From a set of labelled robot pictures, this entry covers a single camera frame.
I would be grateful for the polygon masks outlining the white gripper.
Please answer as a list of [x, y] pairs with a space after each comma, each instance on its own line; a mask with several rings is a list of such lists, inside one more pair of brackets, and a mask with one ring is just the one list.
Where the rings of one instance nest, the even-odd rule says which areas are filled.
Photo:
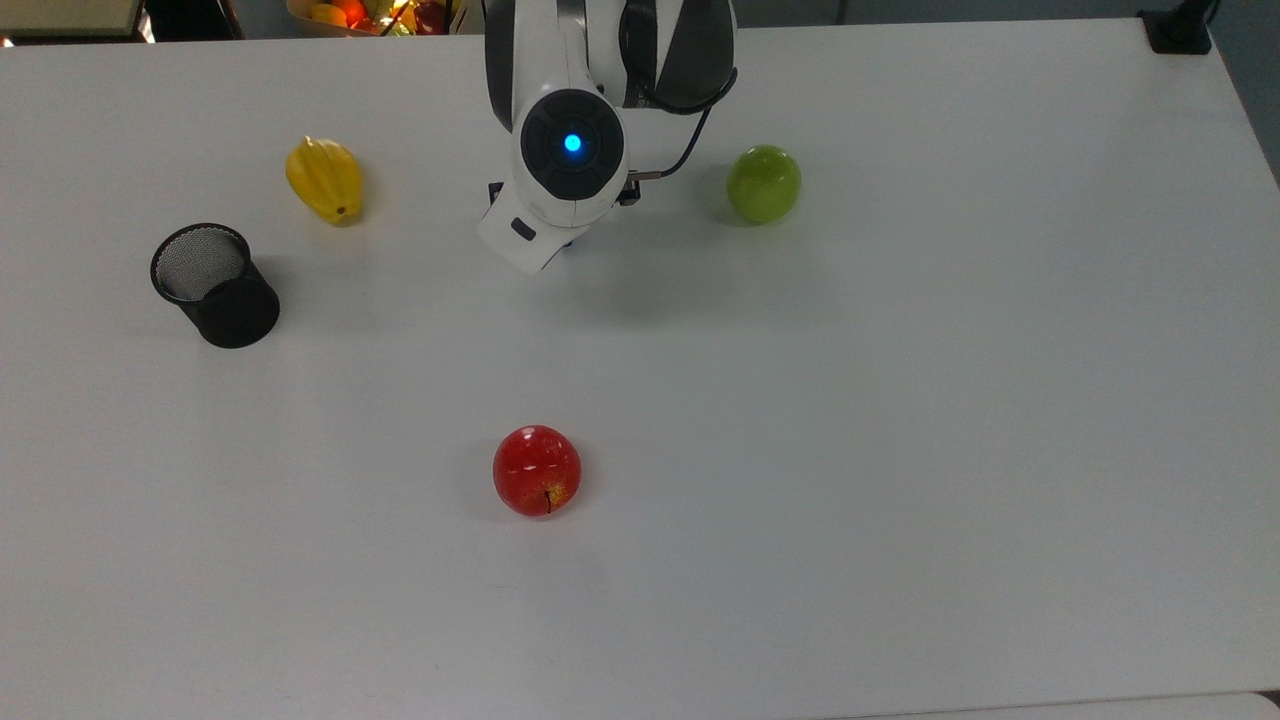
[[489, 186], [490, 206], [477, 236], [526, 275], [541, 272], [561, 250], [572, 249], [589, 225], [561, 227], [544, 222], [520, 201], [513, 186]]

